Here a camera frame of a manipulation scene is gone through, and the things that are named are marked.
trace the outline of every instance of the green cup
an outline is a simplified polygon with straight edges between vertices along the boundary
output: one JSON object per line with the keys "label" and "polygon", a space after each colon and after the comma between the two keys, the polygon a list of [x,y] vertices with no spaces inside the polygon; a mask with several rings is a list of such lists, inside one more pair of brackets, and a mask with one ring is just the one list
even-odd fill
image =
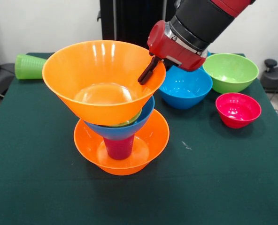
{"label": "green cup", "polygon": [[42,79],[42,69],[46,60],[30,55],[18,54],[15,62],[15,75],[19,80]]}
{"label": "green cup", "polygon": [[251,60],[230,53],[209,56],[203,68],[213,80],[213,90],[221,94],[244,90],[259,74],[257,65]]}

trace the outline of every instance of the red plastic cup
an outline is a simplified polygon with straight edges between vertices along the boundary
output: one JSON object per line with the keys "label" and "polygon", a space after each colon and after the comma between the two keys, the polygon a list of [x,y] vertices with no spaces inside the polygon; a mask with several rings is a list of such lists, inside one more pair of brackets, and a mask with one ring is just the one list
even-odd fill
{"label": "red plastic cup", "polygon": [[108,155],[116,160],[126,159],[131,155],[135,135],[132,135],[123,140],[110,140],[103,138]]}

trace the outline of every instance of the bowl rim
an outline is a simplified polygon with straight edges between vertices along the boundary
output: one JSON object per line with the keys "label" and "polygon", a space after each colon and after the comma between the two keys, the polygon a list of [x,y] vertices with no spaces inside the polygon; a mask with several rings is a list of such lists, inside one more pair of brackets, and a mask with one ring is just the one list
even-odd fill
{"label": "bowl rim", "polygon": [[[87,43],[105,43],[105,42],[108,42],[108,43],[124,43],[124,44],[127,44],[127,45],[132,45],[136,48],[140,48],[140,49],[144,49],[147,53],[149,53],[149,51],[139,45],[134,45],[134,44],[131,44],[131,43],[128,43],[128,42],[124,42],[124,41],[115,41],[115,40],[92,40],[92,41],[83,41],[83,42],[78,42],[78,43],[75,43],[75,44],[72,44],[72,45],[69,45],[69,46],[66,46],[64,48],[61,48],[59,49],[58,51],[56,51],[55,53],[53,53],[47,60],[46,62],[44,63],[44,66],[43,66],[43,69],[42,69],[42,78],[43,78],[43,81],[45,83],[45,85],[54,93],[56,94],[57,96],[63,98],[63,99],[66,99],[70,102],[74,102],[74,103],[78,103],[78,104],[81,104],[81,105],[89,105],[89,106],[104,106],[104,107],[109,107],[109,106],[118,106],[118,105],[126,105],[126,104],[130,104],[130,103],[133,103],[133,102],[138,102],[138,101],[141,101],[143,99],[145,99],[146,97],[148,97],[149,95],[153,95],[155,93],[155,91],[157,89],[160,88],[160,86],[163,84],[164,80],[165,80],[165,77],[166,77],[166,74],[164,75],[162,81],[160,81],[159,85],[156,86],[155,88],[155,91],[152,91],[150,93],[147,93],[145,95],[143,95],[142,97],[139,97],[131,102],[122,102],[122,103],[115,103],[115,104],[92,104],[92,103],[85,103],[85,102],[80,102],[80,101],[76,101],[74,99],[71,99],[69,97],[66,97],[60,93],[58,93],[56,90],[54,90],[46,81],[46,75],[45,75],[45,69],[46,69],[46,65],[47,63],[52,60],[58,53],[66,50],[67,48],[71,48],[75,45],[84,45],[84,44],[87,44]],[[158,65],[160,65],[160,67],[163,67],[164,69],[164,72],[166,73],[166,69],[165,69],[165,66],[164,66],[164,63],[161,61],[158,63]]]}
{"label": "bowl rim", "polygon": [[132,169],[132,168],[137,168],[137,167],[140,167],[140,166],[143,166],[143,165],[147,165],[148,163],[150,163],[151,161],[153,161],[155,158],[157,158],[157,157],[165,150],[165,148],[167,147],[167,144],[168,144],[169,137],[170,137],[170,130],[169,130],[169,126],[168,126],[167,120],[166,120],[166,119],[164,118],[164,116],[163,116],[159,111],[157,111],[156,109],[153,109],[153,110],[152,110],[152,113],[157,114],[158,116],[160,116],[160,117],[163,119],[163,121],[165,121],[165,127],[166,127],[166,130],[167,130],[167,132],[168,132],[168,135],[167,135],[167,138],[166,138],[166,140],[165,140],[165,144],[164,144],[163,149],[162,149],[161,151],[159,151],[159,152],[155,155],[155,157],[148,159],[148,160],[147,160],[146,162],[144,162],[144,163],[141,163],[141,164],[136,165],[136,166],[125,167],[125,168],[115,168],[115,167],[111,167],[111,166],[101,165],[101,164],[99,164],[99,163],[93,162],[92,160],[89,160],[87,157],[85,157],[85,156],[81,153],[80,150],[78,150],[79,147],[78,147],[78,145],[77,145],[76,142],[75,142],[77,126],[78,126],[78,124],[79,124],[80,122],[84,122],[82,119],[79,119],[79,120],[77,121],[77,124],[76,124],[76,126],[75,126],[75,128],[74,128],[73,139],[74,139],[74,142],[75,142],[75,146],[76,146],[78,152],[79,152],[85,159],[87,159],[89,162],[91,162],[91,163],[93,163],[93,164],[95,164],[95,165],[97,165],[97,166],[99,166],[99,167],[104,167],[104,168],[108,168],[108,169],[115,169],[115,170],[125,170],[125,169]]}
{"label": "bowl rim", "polygon": [[202,70],[201,68],[198,68],[196,71],[201,71],[202,73],[204,73],[204,75],[206,75],[206,77],[210,80],[210,83],[211,83],[211,85],[210,85],[210,88],[209,88],[209,90],[207,90],[206,92],[204,92],[203,94],[201,94],[201,95],[197,95],[197,96],[194,96],[194,97],[178,97],[178,96],[175,96],[175,95],[171,95],[171,94],[169,94],[169,93],[167,93],[167,92],[165,92],[164,90],[162,90],[162,85],[160,86],[160,88],[159,88],[159,91],[161,91],[161,92],[163,92],[164,94],[166,94],[166,95],[169,95],[169,96],[173,96],[174,98],[181,98],[181,99],[193,99],[193,98],[199,98],[199,97],[202,97],[202,96],[204,96],[204,95],[207,95],[210,91],[211,91],[211,89],[213,88],[213,80],[212,80],[212,77],[206,72],[206,71],[204,71],[204,70]]}
{"label": "bowl rim", "polygon": [[207,60],[208,58],[213,58],[213,57],[215,57],[215,56],[217,56],[217,55],[232,55],[232,56],[236,56],[236,57],[238,57],[238,58],[245,59],[245,60],[251,62],[251,63],[256,67],[257,73],[256,73],[256,76],[255,76],[254,78],[252,78],[252,79],[250,79],[250,80],[247,80],[247,81],[244,81],[244,82],[222,81],[222,80],[219,80],[219,79],[213,77],[209,72],[207,72],[207,71],[205,70],[205,68],[204,68],[204,64],[205,64],[205,63],[204,63],[204,64],[202,65],[202,67],[203,67],[204,71],[205,71],[207,74],[209,74],[209,76],[210,76],[212,79],[215,79],[215,80],[220,81],[220,82],[223,82],[223,83],[229,83],[229,84],[244,84],[244,83],[252,82],[252,81],[254,81],[254,80],[258,77],[258,75],[259,75],[259,67],[258,67],[252,60],[250,60],[249,58],[244,57],[244,56],[241,56],[241,55],[233,54],[233,53],[223,53],[223,52],[222,52],[222,53],[211,54],[210,56],[208,56],[208,57],[206,58],[206,60]]}
{"label": "bowl rim", "polygon": [[[252,101],[256,102],[256,104],[258,105],[259,113],[257,114],[257,116],[255,116],[255,117],[253,117],[252,119],[249,119],[249,120],[239,120],[239,119],[235,119],[235,118],[230,118],[230,117],[228,117],[228,116],[227,116],[226,114],[224,114],[224,113],[218,108],[218,106],[217,106],[218,100],[219,100],[222,96],[225,96],[225,95],[240,95],[240,96],[245,96],[245,97],[251,99]],[[257,118],[261,115],[261,113],[262,113],[261,105],[260,105],[255,99],[253,99],[253,98],[250,97],[249,95],[245,95],[245,94],[237,93],[237,92],[224,93],[224,94],[218,96],[218,98],[217,98],[216,101],[215,101],[215,107],[216,107],[217,111],[218,111],[219,113],[221,113],[222,115],[224,115],[224,116],[230,118],[231,120],[240,121],[240,122],[252,122],[252,121],[254,121],[255,119],[257,119]]]}

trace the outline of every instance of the blue bowl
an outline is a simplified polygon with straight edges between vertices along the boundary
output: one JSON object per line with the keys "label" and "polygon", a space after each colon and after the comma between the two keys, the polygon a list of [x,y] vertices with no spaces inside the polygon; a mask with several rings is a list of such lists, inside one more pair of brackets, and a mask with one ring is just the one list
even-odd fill
{"label": "blue bowl", "polygon": [[132,125],[125,126],[125,127],[104,127],[104,126],[88,123],[86,121],[85,123],[95,133],[99,134],[102,137],[105,137],[110,140],[123,140],[132,136],[134,133],[136,133],[138,130],[140,130],[143,127],[143,125],[147,122],[148,118],[152,114],[153,109],[154,109],[154,96],[152,96],[148,100],[148,102],[146,102],[146,104],[142,108],[142,112],[140,116]]}
{"label": "blue bowl", "polygon": [[186,72],[173,66],[167,71],[159,91],[170,106],[189,109],[204,99],[212,85],[211,77],[202,69]]}

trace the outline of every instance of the orange plastic bowl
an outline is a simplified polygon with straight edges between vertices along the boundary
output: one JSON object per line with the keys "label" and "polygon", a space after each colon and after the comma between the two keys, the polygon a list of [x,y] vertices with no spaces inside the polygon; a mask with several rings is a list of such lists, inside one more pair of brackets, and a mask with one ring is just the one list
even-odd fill
{"label": "orange plastic bowl", "polygon": [[111,126],[134,117],[163,83],[162,62],[145,85],[138,83],[150,61],[148,50],[137,45],[87,41],[53,54],[43,67],[43,79],[80,119]]}
{"label": "orange plastic bowl", "polygon": [[82,120],[74,130],[78,151],[90,162],[113,175],[130,175],[142,170],[159,156],[167,145],[169,127],[165,118],[154,109],[142,129],[135,134],[131,155],[124,160],[112,159],[103,138],[93,132]]}

